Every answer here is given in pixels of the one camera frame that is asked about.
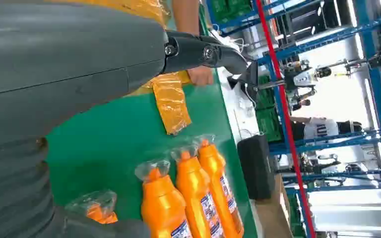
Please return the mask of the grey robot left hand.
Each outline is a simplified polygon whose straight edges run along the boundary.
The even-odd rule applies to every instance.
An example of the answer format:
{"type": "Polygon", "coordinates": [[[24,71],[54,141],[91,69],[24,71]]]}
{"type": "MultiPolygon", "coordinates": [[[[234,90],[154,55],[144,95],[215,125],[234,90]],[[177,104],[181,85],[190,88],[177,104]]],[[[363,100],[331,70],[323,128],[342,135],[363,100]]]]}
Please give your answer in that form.
{"type": "Polygon", "coordinates": [[[54,204],[46,135],[150,79],[198,66],[247,68],[208,36],[83,3],[0,0],[0,238],[147,238],[138,220],[100,224],[54,204]]]}

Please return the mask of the person's right hand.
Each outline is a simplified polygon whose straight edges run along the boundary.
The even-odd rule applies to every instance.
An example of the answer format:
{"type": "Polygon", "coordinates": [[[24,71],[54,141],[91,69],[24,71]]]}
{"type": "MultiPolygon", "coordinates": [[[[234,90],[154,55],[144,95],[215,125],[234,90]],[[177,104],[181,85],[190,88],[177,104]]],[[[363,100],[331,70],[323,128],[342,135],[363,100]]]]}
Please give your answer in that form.
{"type": "Polygon", "coordinates": [[[214,82],[212,69],[206,66],[188,69],[187,73],[193,85],[206,86],[212,85],[214,82]]]}

